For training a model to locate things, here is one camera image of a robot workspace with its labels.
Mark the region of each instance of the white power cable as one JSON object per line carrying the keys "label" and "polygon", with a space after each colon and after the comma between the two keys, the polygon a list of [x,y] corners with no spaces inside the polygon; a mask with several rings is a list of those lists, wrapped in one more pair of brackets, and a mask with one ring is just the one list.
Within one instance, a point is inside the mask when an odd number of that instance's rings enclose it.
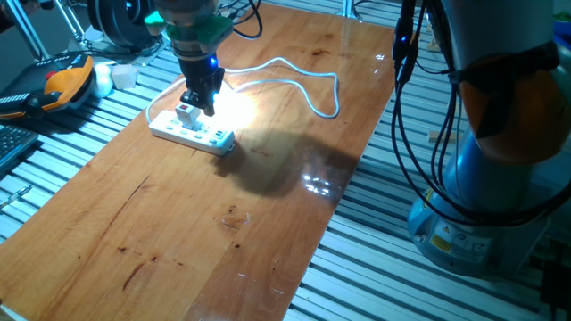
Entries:
{"label": "white power cable", "polygon": [[[226,72],[230,72],[230,73],[245,73],[245,72],[251,72],[251,71],[256,71],[256,70],[261,70],[263,68],[268,67],[271,63],[273,62],[284,62],[285,64],[287,64],[288,66],[290,66],[293,70],[306,75],[306,76],[311,76],[311,77],[332,77],[335,82],[333,84],[333,98],[335,100],[335,112],[328,115],[325,114],[321,111],[319,111],[311,102],[310,96],[307,93],[307,90],[305,90],[305,88],[303,87],[302,84],[300,84],[299,82],[295,81],[295,80],[291,80],[291,79],[263,79],[263,80],[255,80],[255,81],[250,81],[247,82],[245,84],[236,86],[234,88],[234,92],[240,92],[241,90],[243,90],[246,87],[249,86],[254,86],[254,85],[259,85],[259,84],[264,84],[264,83],[286,83],[286,84],[290,84],[290,85],[294,85],[297,86],[298,88],[300,88],[300,90],[302,90],[303,95],[305,96],[305,100],[307,101],[307,104],[310,106],[311,110],[313,112],[315,112],[316,114],[318,114],[318,116],[324,118],[324,119],[334,119],[335,117],[337,117],[337,115],[339,114],[339,111],[341,110],[341,108],[339,107],[339,95],[338,95],[338,84],[339,84],[339,78],[337,77],[337,74],[334,72],[326,72],[326,73],[320,73],[320,72],[310,72],[307,70],[303,70],[297,66],[295,66],[294,64],[292,64],[291,62],[289,62],[286,58],[283,57],[276,57],[273,59],[270,59],[269,61],[261,64],[260,66],[256,66],[256,67],[251,67],[251,68],[244,68],[244,69],[240,69],[240,70],[233,70],[233,69],[226,69]],[[175,89],[177,86],[179,86],[182,82],[186,81],[186,78],[182,78],[180,80],[178,80],[177,82],[175,82],[174,84],[170,85],[167,89],[165,89],[164,91],[162,91],[160,94],[158,94],[156,97],[154,97],[152,99],[152,101],[146,106],[145,108],[145,116],[146,116],[146,120],[148,121],[148,123],[151,123],[151,117],[150,117],[150,111],[151,111],[151,107],[153,106],[154,103],[156,103],[159,99],[161,99],[163,96],[167,95],[168,93],[170,93],[173,89]]]}
{"label": "white power cable", "polygon": [[254,85],[259,85],[259,84],[264,84],[264,83],[286,83],[286,84],[290,84],[290,85],[294,85],[297,86],[298,88],[300,88],[302,90],[303,95],[305,96],[305,100],[307,101],[307,104],[310,106],[311,110],[313,112],[315,112],[316,114],[318,114],[320,117],[323,117],[324,119],[333,119],[335,117],[337,117],[337,115],[339,114],[340,111],[340,107],[339,107],[339,95],[338,95],[338,84],[339,84],[339,78],[337,77],[337,74],[334,72],[326,72],[326,73],[320,73],[320,72],[310,72],[307,70],[303,70],[297,66],[295,66],[294,64],[292,64],[291,62],[289,62],[286,58],[284,57],[276,57],[273,59],[270,59],[269,61],[261,64],[260,66],[257,67],[251,67],[251,68],[244,68],[244,69],[240,69],[240,70],[232,70],[232,69],[226,69],[226,72],[230,72],[230,73],[244,73],[244,72],[251,72],[251,71],[256,71],[256,70],[260,70],[263,68],[268,67],[271,63],[273,62],[284,62],[285,64],[287,64],[288,66],[290,66],[293,70],[306,75],[306,76],[312,76],[312,77],[333,77],[335,82],[333,83],[333,98],[335,100],[335,112],[327,115],[321,111],[319,111],[317,108],[315,108],[315,106],[313,105],[313,103],[311,102],[310,96],[307,93],[307,90],[305,90],[305,88],[302,86],[302,84],[300,84],[299,82],[295,81],[295,80],[290,80],[290,79],[264,79],[264,80],[256,80],[256,81],[251,81],[251,82],[247,82],[245,84],[242,84],[240,86],[237,86],[236,88],[234,88],[235,92],[239,92],[241,90],[243,90],[244,88],[248,87],[248,86],[254,86]]}

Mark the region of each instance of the keyboard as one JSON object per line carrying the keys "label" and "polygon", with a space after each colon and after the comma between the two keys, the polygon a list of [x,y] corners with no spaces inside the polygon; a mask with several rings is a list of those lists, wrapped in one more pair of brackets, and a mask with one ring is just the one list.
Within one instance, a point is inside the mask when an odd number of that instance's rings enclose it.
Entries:
{"label": "keyboard", "polygon": [[0,172],[37,140],[37,134],[26,129],[0,125]]}

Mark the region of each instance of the metal bracket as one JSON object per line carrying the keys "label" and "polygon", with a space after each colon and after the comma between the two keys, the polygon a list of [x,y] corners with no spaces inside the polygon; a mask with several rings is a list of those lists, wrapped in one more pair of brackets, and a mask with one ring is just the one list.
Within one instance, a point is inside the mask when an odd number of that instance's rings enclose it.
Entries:
{"label": "metal bracket", "polygon": [[24,12],[24,9],[21,7],[20,1],[5,0],[5,2],[8,13],[32,54],[39,61],[48,59],[50,55],[47,53],[46,48],[37,36],[31,22],[29,22],[28,15],[26,15],[26,12]]}
{"label": "metal bracket", "polygon": [[62,14],[63,20],[68,25],[68,28],[71,30],[71,34],[73,37],[80,43],[85,41],[85,32],[81,28],[79,24],[78,17],[75,15],[73,9],[71,9],[68,5],[66,5],[67,12],[63,8],[62,2],[60,0],[53,0],[55,7],[57,10]]}

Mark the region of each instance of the wooden table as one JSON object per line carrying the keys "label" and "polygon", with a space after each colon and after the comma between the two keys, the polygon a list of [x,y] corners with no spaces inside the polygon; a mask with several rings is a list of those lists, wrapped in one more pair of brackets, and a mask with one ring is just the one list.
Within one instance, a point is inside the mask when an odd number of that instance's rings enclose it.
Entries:
{"label": "wooden table", "polygon": [[[261,17],[262,37],[232,36],[220,64],[281,55],[337,72],[339,117],[319,118],[293,86],[246,90],[236,148],[219,158],[153,137],[139,115],[0,245],[8,308],[58,321],[283,317],[393,91],[393,31],[268,4]],[[226,80],[270,77],[300,80],[333,111],[331,79],[272,67]]]}

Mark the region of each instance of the power strip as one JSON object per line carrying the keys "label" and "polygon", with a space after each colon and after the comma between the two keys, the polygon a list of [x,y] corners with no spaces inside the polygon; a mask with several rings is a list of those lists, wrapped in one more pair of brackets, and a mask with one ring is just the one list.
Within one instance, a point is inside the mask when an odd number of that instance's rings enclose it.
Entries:
{"label": "power strip", "polygon": [[149,128],[154,136],[218,156],[234,148],[234,132],[210,129],[200,121],[185,128],[174,111],[161,111]]}

